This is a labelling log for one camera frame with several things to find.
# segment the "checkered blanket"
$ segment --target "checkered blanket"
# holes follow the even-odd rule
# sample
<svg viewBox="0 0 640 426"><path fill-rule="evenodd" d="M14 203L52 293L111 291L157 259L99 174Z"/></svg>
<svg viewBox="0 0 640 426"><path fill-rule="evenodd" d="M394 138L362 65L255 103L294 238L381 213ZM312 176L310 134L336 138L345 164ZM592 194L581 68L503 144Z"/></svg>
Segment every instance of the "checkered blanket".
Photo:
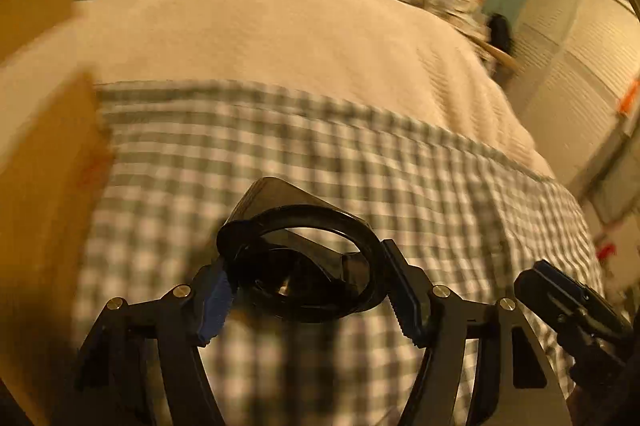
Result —
<svg viewBox="0 0 640 426"><path fill-rule="evenodd" d="M136 303L189 281L209 261L211 234L266 175L363 217L463 298L511 295L517 274L537 259L600 289L582 213L566 189L447 130L234 81L127 82L100 97L117 158L79 278L78 342L109 298ZM241 299L201 350L229 425L397 423L422 351L402 336L388 301L307 325L257 315ZM528 317L568 392L570 359ZM468 342L456 424L465 421L475 360Z"/></svg>

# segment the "metal screw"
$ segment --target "metal screw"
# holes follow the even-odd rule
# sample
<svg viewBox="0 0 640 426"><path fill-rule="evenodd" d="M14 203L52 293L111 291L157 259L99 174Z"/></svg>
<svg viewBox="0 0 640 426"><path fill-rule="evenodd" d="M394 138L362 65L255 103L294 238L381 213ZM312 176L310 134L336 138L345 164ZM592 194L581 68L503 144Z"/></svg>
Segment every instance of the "metal screw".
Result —
<svg viewBox="0 0 640 426"><path fill-rule="evenodd" d="M120 307L122 307L122 304L124 303L124 300L122 298L111 298L108 302L107 302L107 308L110 311L114 311L119 309Z"/></svg>
<svg viewBox="0 0 640 426"><path fill-rule="evenodd" d="M506 311L513 311L516 308L516 303L510 298L502 298L500 300L500 307Z"/></svg>
<svg viewBox="0 0 640 426"><path fill-rule="evenodd" d="M451 294L451 289L446 285L436 285L433 287L433 294L438 298L448 298Z"/></svg>
<svg viewBox="0 0 640 426"><path fill-rule="evenodd" d="M191 287L189 287L188 285L178 285L178 287L174 289L174 296L176 298L185 298L190 294Z"/></svg>

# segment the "red object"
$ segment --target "red object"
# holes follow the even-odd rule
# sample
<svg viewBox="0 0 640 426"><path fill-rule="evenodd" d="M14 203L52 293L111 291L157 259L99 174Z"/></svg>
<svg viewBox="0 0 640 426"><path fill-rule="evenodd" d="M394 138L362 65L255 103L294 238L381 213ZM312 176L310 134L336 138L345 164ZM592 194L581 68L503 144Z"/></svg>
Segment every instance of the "red object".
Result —
<svg viewBox="0 0 640 426"><path fill-rule="evenodd" d="M602 262L602 260L607 260L611 255L616 254L616 244L607 244L602 246L602 248L596 253L596 257L598 260Z"/></svg>

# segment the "gingham fabric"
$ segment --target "gingham fabric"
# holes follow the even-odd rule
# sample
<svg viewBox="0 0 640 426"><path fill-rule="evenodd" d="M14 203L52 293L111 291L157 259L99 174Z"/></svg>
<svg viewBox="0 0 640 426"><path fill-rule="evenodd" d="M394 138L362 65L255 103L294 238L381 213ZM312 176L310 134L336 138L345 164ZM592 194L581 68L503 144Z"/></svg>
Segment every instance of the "gingham fabric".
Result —
<svg viewBox="0 0 640 426"><path fill-rule="evenodd" d="M136 303L188 282L208 262L212 232L266 175L361 216L463 298L512 294L517 274L537 259L600 289L582 213L566 189L447 130L234 81L127 82L100 97L117 156L79 277L79 343L109 298ZM422 351L402 336L388 301L302 325L239 300L201 350L227 424L397 423ZM570 359L531 321L567 392ZM455 424L465 421L475 359L468 342Z"/></svg>

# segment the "plaid bedsheet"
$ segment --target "plaid bedsheet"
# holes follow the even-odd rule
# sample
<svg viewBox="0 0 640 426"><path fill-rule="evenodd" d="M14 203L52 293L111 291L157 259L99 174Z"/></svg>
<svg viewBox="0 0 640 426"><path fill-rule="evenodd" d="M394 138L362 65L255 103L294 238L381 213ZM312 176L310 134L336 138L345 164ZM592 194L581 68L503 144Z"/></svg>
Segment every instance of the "plaid bedsheet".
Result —
<svg viewBox="0 0 640 426"><path fill-rule="evenodd" d="M209 260L205 244L257 178L283 178L363 217L410 263L463 298L492 303L548 259L601 290L582 213L558 183L498 151L372 107L234 81L104 86L117 158L79 278L82 342L105 302L154 299ZM565 392L570 358L528 316ZM388 301L336 323L260 316L239 301L201 350L229 425L395 424L422 351ZM463 424L468 342L454 422Z"/></svg>

